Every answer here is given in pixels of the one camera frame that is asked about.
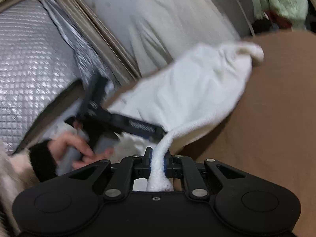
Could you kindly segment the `fluffy cream sleeve forearm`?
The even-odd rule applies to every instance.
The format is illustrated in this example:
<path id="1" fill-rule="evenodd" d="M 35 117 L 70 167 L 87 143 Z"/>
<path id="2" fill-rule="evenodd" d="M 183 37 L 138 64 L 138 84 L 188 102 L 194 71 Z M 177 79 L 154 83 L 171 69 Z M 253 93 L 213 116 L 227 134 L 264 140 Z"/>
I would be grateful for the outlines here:
<path id="1" fill-rule="evenodd" d="M 1 236 L 20 233 L 12 212 L 14 200 L 25 189 L 57 177 L 63 150 L 58 140 L 46 140 L 9 156 L 1 143 Z"/>

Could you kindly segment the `person's left hand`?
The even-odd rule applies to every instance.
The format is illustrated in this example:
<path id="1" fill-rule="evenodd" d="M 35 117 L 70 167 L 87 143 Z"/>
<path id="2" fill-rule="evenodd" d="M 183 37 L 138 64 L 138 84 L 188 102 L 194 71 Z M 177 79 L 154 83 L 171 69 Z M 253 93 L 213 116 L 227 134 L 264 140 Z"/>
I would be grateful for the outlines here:
<path id="1" fill-rule="evenodd" d="M 114 148 L 107 148 L 104 152 L 95 154 L 83 137 L 65 132 L 57 139 L 48 142 L 47 147 L 57 164 L 59 164 L 66 155 L 69 148 L 75 148 L 77 153 L 83 157 L 78 161 L 72 162 L 73 169 L 79 169 L 94 162 L 109 159 L 114 153 Z"/>

